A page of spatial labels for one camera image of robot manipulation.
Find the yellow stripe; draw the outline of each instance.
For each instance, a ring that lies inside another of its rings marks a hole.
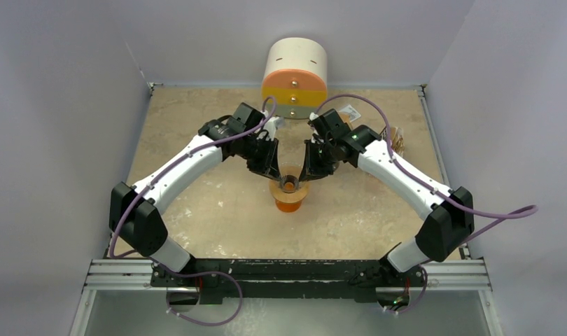
[[[282,89],[280,87],[263,87],[262,96],[274,96],[278,104],[297,105],[297,106],[318,106],[327,99],[326,91],[308,91],[299,89]],[[296,97],[296,102],[292,103],[291,98]]]

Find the marble-patterned surface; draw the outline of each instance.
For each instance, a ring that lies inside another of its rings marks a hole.
[[[392,125],[405,131],[405,158],[440,180],[438,162],[417,93],[413,90],[333,90],[350,92],[379,104]],[[154,91],[141,140],[127,180],[151,174],[177,154],[210,119],[231,114],[240,102],[260,106],[258,88],[199,89],[159,87]],[[367,124],[384,123],[366,103],[348,102]],[[306,120],[287,120],[277,132],[279,161],[302,164],[303,140],[310,137]],[[231,157],[197,179],[169,207],[163,218],[170,236],[199,258],[380,258],[398,242],[413,237],[422,221],[386,185],[342,164],[334,176],[311,182],[295,213],[280,212],[268,180],[246,170]],[[117,250],[126,251],[119,242]]]

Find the black mounting bar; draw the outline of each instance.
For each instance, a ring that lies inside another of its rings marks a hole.
[[[354,299],[389,305],[388,294],[379,287],[403,288],[423,284],[420,269],[390,275],[382,272],[378,260],[284,260],[284,259],[211,259],[199,258],[183,273],[220,271],[232,275],[245,298],[320,298]],[[154,267],[151,286],[193,287],[195,280],[174,277],[161,267]],[[238,298],[235,286],[223,276],[203,276],[201,304],[220,304],[223,298]]]

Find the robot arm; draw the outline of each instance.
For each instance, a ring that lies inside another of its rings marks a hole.
[[[473,233],[473,215],[456,209],[403,174],[390,160],[386,143],[369,127],[361,125],[352,130],[333,109],[319,117],[313,115],[309,125],[315,129],[317,141],[305,141],[301,181],[322,179],[333,173],[336,162],[349,162],[391,187],[424,220],[414,238],[396,246],[380,260],[381,266],[389,272],[406,272],[427,260],[443,261]],[[394,155],[394,160],[399,160],[403,167],[437,191],[473,207],[473,197],[465,188],[453,191],[399,155]]]
[[[116,229],[121,216],[138,193],[150,186],[154,177],[170,164],[194,148],[250,130],[264,117],[265,113],[244,103],[240,104],[233,115],[206,123],[179,154],[148,177],[136,182],[132,187],[119,183],[111,194],[109,226],[112,231]],[[263,130],[257,133],[199,150],[180,162],[147,190],[129,213],[120,231],[120,237],[142,256],[150,257],[169,269],[180,272],[190,261],[194,262],[195,257],[168,237],[161,215],[195,179],[230,156],[243,157],[248,170],[253,173],[279,180],[278,141],[274,138],[274,133],[280,125],[279,118],[272,118],[267,121]]]

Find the gray wall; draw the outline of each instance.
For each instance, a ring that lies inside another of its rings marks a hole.
[[[0,335],[67,335],[146,85],[104,0],[0,0]]]
[[[112,0],[146,80],[258,85],[283,37],[321,43],[332,85],[427,83],[473,0]]]
[[[540,207],[472,243],[506,335],[567,335],[567,1],[477,0],[427,93],[451,183]]]

